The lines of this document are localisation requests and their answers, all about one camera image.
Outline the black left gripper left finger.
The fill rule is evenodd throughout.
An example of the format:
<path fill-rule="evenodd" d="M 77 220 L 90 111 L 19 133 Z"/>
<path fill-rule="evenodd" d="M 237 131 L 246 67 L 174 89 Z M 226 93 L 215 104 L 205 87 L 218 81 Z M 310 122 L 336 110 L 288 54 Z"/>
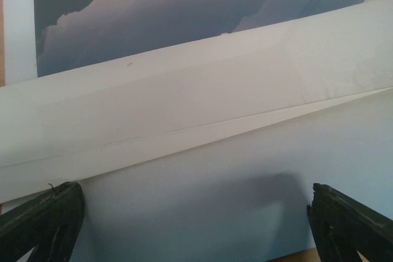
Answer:
<path fill-rule="evenodd" d="M 1 215 L 1 261 L 69 261 L 85 215 L 77 182 L 52 187 Z"/>

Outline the white mat board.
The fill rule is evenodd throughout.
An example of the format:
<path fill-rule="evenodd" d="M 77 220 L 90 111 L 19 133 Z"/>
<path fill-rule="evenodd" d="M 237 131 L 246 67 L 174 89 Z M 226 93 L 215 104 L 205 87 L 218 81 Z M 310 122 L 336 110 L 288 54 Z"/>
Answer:
<path fill-rule="evenodd" d="M 392 0 L 42 77 L 34 0 L 2 7 L 2 202 L 392 87 Z"/>

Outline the landscape photo with white mat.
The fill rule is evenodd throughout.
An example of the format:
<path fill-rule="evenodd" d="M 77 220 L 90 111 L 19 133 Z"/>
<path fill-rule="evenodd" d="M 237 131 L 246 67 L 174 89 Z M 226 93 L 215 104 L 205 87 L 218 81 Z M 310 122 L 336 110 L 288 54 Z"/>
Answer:
<path fill-rule="evenodd" d="M 38 76 L 368 0 L 34 0 Z"/>

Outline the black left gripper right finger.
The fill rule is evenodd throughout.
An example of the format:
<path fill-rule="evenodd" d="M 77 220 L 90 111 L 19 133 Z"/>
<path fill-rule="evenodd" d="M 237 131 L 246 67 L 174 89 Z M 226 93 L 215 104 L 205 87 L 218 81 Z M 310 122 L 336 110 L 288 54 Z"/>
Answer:
<path fill-rule="evenodd" d="M 392 261 L 392 220 L 325 184 L 306 208 L 321 261 Z"/>

